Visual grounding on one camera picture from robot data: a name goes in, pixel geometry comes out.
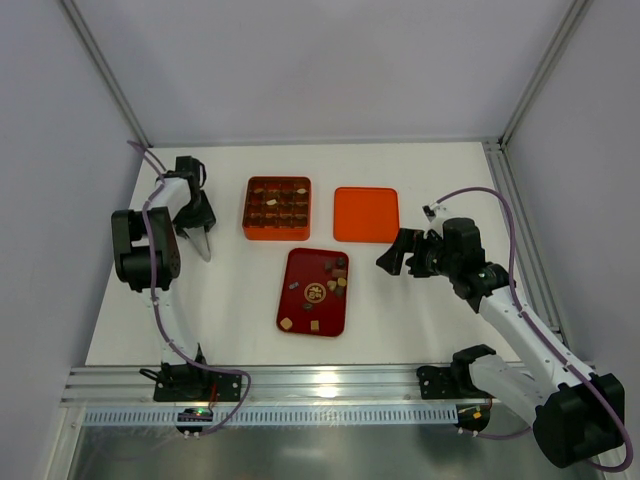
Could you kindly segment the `orange tin lid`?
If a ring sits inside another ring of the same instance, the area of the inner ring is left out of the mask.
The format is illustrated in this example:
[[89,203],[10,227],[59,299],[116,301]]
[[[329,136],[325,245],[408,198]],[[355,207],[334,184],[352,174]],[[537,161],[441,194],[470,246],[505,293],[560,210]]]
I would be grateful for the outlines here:
[[339,242],[390,244],[399,226],[392,188],[339,187],[334,193],[333,237]]

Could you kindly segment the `orange chocolate tin box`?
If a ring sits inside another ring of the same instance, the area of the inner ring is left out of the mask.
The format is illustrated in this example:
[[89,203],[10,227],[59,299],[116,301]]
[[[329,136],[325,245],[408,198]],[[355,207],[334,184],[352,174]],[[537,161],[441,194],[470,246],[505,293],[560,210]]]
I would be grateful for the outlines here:
[[[264,192],[256,194],[256,188]],[[305,194],[296,190],[304,188]],[[267,201],[277,204],[269,206]],[[312,183],[304,176],[253,176],[247,182],[242,215],[251,241],[306,241],[311,235]]]

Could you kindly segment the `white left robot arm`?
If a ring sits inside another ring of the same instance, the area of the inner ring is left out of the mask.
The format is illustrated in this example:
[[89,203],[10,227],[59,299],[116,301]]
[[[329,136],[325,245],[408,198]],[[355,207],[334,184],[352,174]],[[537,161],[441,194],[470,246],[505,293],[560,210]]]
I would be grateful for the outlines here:
[[206,179],[200,160],[179,156],[172,170],[158,174],[140,210],[111,215],[116,275],[143,299],[158,329],[160,367],[140,370],[155,382],[157,402],[203,401],[213,388],[175,288],[181,273],[179,237],[188,240],[203,261],[211,260],[208,233],[216,216],[204,191]]

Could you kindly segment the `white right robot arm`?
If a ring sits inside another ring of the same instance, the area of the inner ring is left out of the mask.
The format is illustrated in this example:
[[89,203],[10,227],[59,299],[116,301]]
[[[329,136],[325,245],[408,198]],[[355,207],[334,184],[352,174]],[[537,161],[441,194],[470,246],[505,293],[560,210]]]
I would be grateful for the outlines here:
[[376,265],[392,276],[406,270],[414,278],[446,278],[528,369],[515,372],[486,345],[469,347],[450,365],[459,392],[502,401],[559,468],[583,461],[602,472],[627,470],[634,447],[624,422],[622,383],[613,374],[597,374],[548,329],[520,300],[514,266],[488,261],[476,223],[452,214],[444,202],[424,206],[428,229],[399,229]]

